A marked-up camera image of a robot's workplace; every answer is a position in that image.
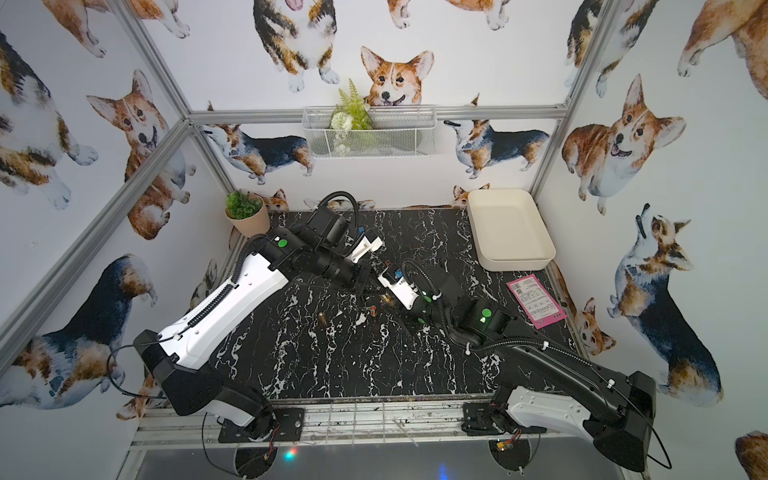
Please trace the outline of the gold lipstick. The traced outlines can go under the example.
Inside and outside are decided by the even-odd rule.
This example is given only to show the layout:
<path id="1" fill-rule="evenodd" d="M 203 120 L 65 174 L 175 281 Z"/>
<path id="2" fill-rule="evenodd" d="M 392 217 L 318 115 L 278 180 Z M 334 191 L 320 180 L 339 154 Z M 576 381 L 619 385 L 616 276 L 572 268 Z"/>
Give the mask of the gold lipstick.
<path id="1" fill-rule="evenodd" d="M 385 293 L 380 295 L 381 303 L 387 307 L 397 307 L 399 305 L 399 301 L 392 296 L 391 294 Z"/>

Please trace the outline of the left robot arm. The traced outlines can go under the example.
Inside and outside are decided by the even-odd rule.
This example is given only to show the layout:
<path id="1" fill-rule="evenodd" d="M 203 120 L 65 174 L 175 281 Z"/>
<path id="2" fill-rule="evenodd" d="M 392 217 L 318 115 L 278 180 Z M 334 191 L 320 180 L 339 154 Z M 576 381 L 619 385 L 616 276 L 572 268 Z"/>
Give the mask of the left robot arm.
<path id="1" fill-rule="evenodd" d="M 365 255 L 384 244 L 356 217 L 345 219 L 322 200 L 304 223 L 257 234 L 240 250 L 231 276 L 197 307 L 161 332 L 146 330 L 133 346 L 179 416 L 209 413 L 263 436 L 272 427 L 269 401 L 217 374 L 216 347 L 258 306 L 295 277 L 311 274 L 343 291 L 363 292 Z"/>

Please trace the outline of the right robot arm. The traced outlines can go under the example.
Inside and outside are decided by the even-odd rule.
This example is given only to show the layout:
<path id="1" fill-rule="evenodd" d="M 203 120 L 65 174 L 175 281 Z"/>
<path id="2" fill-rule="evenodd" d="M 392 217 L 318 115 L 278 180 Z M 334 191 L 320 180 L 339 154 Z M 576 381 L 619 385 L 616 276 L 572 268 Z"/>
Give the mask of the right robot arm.
<path id="1" fill-rule="evenodd" d="M 412 260 L 396 268 L 398 299 L 408 317 L 434 326 L 467 354 L 494 353 L 523 365 L 556 388 L 535 392 L 499 379 L 491 419 L 501 430 L 543 428 L 581 437 L 620 467 L 642 473 L 657 434 L 655 383 L 603 367 L 552 341 L 501 304 L 467 295 L 444 272 Z"/>

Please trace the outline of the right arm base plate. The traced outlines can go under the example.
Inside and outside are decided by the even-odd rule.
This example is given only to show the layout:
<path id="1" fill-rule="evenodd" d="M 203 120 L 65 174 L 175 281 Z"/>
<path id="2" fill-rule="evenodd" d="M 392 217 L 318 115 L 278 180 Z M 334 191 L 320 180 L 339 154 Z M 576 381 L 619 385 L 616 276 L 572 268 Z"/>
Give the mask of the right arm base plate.
<path id="1" fill-rule="evenodd" d="M 490 403 L 464 403 L 462 405 L 461 430 L 468 436 L 492 436 L 513 434 L 543 434 L 543 427 L 525 427 L 517 423 L 508 413 Z"/>

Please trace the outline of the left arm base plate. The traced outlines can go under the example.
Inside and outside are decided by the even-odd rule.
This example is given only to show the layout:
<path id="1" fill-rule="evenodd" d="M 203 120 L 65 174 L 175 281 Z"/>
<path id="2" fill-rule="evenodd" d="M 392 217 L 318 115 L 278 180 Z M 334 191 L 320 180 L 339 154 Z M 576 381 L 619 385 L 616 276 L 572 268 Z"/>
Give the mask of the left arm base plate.
<path id="1" fill-rule="evenodd" d="M 225 420 L 221 424 L 218 442 L 296 442 L 301 438 L 305 414 L 304 408 L 278 407 L 253 420 L 246 427 L 239 427 Z"/>

